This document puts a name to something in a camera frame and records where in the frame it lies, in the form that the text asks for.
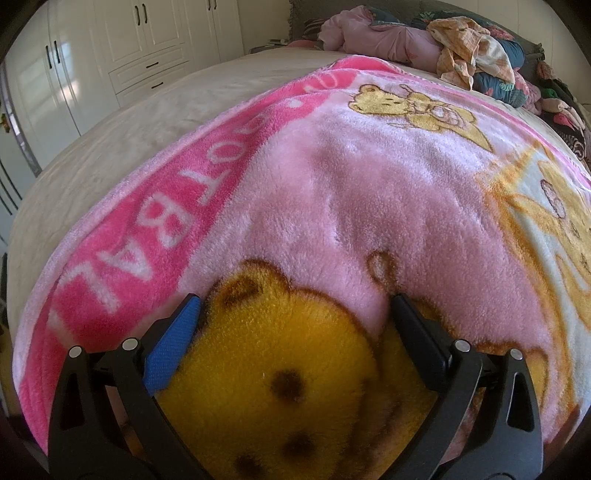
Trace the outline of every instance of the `wardrobe door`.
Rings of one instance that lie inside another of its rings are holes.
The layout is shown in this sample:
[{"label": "wardrobe door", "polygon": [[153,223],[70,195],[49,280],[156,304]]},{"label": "wardrobe door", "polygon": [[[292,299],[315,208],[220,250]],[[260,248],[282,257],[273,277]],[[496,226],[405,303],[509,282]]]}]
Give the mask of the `wardrobe door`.
[{"label": "wardrobe door", "polygon": [[217,47],[221,61],[229,61],[244,55],[238,3],[236,0],[210,0],[213,4],[213,20],[216,26]]},{"label": "wardrobe door", "polygon": [[47,4],[25,25],[5,62],[14,114],[37,162],[45,168],[80,136],[57,77]]},{"label": "wardrobe door", "polygon": [[138,0],[138,5],[150,53],[185,41],[178,0]]},{"label": "wardrobe door", "polygon": [[134,0],[93,0],[108,72],[148,54],[144,12]]},{"label": "wardrobe door", "polygon": [[180,0],[183,24],[189,34],[196,70],[220,63],[212,2]]},{"label": "wardrobe door", "polygon": [[109,76],[99,65],[91,32],[90,0],[50,0],[49,35],[54,67],[81,135],[119,108]]}]

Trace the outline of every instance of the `screw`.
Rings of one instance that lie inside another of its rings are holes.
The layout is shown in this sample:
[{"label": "screw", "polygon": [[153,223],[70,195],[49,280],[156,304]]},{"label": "screw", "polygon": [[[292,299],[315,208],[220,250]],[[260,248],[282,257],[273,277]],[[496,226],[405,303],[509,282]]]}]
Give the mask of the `screw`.
[{"label": "screw", "polygon": [[521,353],[517,348],[512,348],[510,353],[515,360],[523,360],[523,353]]},{"label": "screw", "polygon": [[135,350],[138,345],[139,342],[137,338],[128,338],[126,341],[123,342],[121,346],[123,347],[123,350],[130,352],[132,350]]},{"label": "screw", "polygon": [[70,355],[70,358],[77,358],[80,356],[81,353],[82,353],[82,347],[76,345],[76,346],[73,346],[72,348],[70,348],[68,355]]},{"label": "screw", "polygon": [[470,351],[470,344],[465,340],[456,340],[454,346],[456,347],[456,350],[464,353],[468,353]]}]

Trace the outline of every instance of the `pink cloth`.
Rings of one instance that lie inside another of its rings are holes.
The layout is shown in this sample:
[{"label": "pink cloth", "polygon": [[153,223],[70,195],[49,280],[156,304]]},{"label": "pink cloth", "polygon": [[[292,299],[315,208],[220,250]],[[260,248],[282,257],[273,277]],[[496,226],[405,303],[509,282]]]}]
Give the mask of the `pink cloth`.
[{"label": "pink cloth", "polygon": [[[572,349],[556,340],[563,324],[548,298],[568,305],[560,316],[568,325],[573,309],[563,290],[532,279],[540,270],[514,251],[521,222],[503,230],[498,209],[509,207],[493,188],[505,178],[500,168],[524,168],[507,178],[545,205],[538,162],[556,165],[573,189],[591,187],[501,109],[369,57],[234,107],[122,180],[55,250],[15,341],[14,381],[31,431],[47,450],[70,347],[96,352],[141,336],[188,292],[205,298],[245,260],[334,299],[378,339],[388,296],[370,259],[385,252],[396,267],[387,281],[436,306],[455,335],[543,352],[541,419],[551,440],[569,415],[563,392],[575,385],[575,400],[588,402],[586,357],[576,355],[591,345],[582,335]],[[553,261],[557,242],[536,232],[527,233],[532,252]]]},{"label": "pink cloth", "polygon": [[437,72],[443,46],[430,33],[404,25],[371,27],[372,21],[363,6],[345,10],[322,25],[318,39],[324,42],[325,50],[367,55]]},{"label": "pink cloth", "polygon": [[525,84],[528,86],[528,90],[530,94],[527,97],[527,102],[523,106],[528,112],[533,113],[534,115],[540,116],[542,114],[542,109],[540,104],[537,102],[540,101],[542,98],[542,92],[540,91],[539,87],[536,87],[533,83],[528,82],[525,80]]},{"label": "pink cloth", "polygon": [[287,47],[289,48],[312,48],[316,49],[316,42],[312,40],[294,40]]}]

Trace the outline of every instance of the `cabinet handle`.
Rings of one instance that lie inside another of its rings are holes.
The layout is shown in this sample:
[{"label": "cabinet handle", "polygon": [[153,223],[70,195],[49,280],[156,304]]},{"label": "cabinet handle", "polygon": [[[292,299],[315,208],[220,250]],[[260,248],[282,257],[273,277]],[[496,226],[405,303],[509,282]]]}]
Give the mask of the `cabinet handle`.
[{"label": "cabinet handle", "polygon": [[59,52],[59,51],[58,51],[58,49],[57,49],[57,42],[54,40],[54,41],[53,41],[53,44],[54,44],[54,46],[55,46],[55,48],[56,48],[56,57],[57,57],[57,62],[58,62],[58,63],[61,63],[61,60],[60,60],[60,52]]},{"label": "cabinet handle", "polygon": [[47,53],[47,63],[49,64],[49,69],[51,70],[53,68],[53,65],[51,64],[51,57],[49,56],[49,46],[45,45],[45,53]]}]

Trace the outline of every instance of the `bear ear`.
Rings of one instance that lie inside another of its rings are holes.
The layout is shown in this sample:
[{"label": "bear ear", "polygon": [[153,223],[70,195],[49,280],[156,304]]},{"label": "bear ear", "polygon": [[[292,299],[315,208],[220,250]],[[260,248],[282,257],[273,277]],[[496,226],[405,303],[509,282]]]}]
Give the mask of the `bear ear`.
[{"label": "bear ear", "polygon": [[375,85],[362,85],[361,87],[359,87],[359,91],[360,92],[377,92],[379,90],[378,86]]},{"label": "bear ear", "polygon": [[349,102],[349,108],[351,108],[351,110],[355,110],[356,112],[363,113],[363,108],[361,108],[357,102]]},{"label": "bear ear", "polygon": [[226,280],[222,280],[212,295],[212,306],[224,310],[233,308],[271,292],[288,289],[287,279],[273,266],[262,261],[248,261]]}]

